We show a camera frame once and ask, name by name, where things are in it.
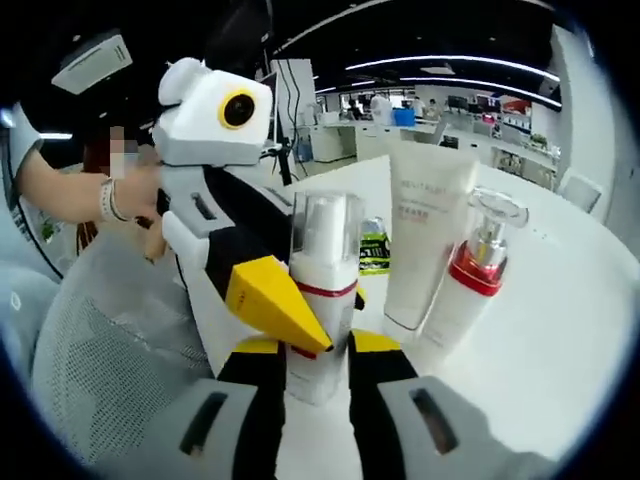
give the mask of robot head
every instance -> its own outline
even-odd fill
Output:
[[[158,99],[170,106],[153,130],[168,165],[253,165],[269,134],[273,96],[263,84],[210,70],[194,58],[173,64]]]

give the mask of robot camera eye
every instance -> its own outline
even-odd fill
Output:
[[[220,123],[226,128],[244,126],[255,112],[253,96],[248,91],[236,91],[227,96],[220,106]]]

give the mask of white squeeze tube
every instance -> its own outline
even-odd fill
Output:
[[[289,273],[331,337],[317,356],[287,346],[287,391],[321,405],[336,392],[351,330],[360,262],[364,204],[355,195],[296,193]]]
[[[465,235],[467,199],[477,157],[435,145],[395,142],[391,157],[391,265],[384,330],[414,340],[446,272],[454,245]]]

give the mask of bracelet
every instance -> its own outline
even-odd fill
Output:
[[[100,212],[102,213],[102,218],[106,221],[128,222],[130,220],[116,207],[115,182],[113,178],[107,178],[100,186]]]

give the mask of ceiling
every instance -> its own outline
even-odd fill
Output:
[[[106,125],[139,126],[160,111],[157,86],[166,62],[184,56],[203,58],[212,32],[219,31],[217,25],[230,25],[223,15],[234,1],[181,0],[181,8],[170,14],[159,11],[157,2],[61,1],[39,6],[37,16],[32,15],[30,4],[23,2],[12,11],[12,22],[3,25],[5,45],[10,48],[5,46],[0,54],[0,105],[21,100],[40,131],[82,134]],[[263,5],[261,0],[247,1]],[[272,3],[270,48],[277,49],[318,22],[363,2]],[[319,89],[367,79],[402,84],[402,77],[429,75],[420,70],[429,65],[425,62],[345,71],[349,65],[409,55],[476,55],[546,70],[554,21],[558,19],[550,10],[521,0],[393,0],[335,20],[276,56],[310,58],[320,77],[316,83]],[[78,96],[51,85],[66,55],[114,28],[124,37],[133,65]],[[236,38],[247,35],[242,28],[229,30]],[[478,62],[450,65],[458,78],[533,92],[541,82],[538,75],[512,68]]]

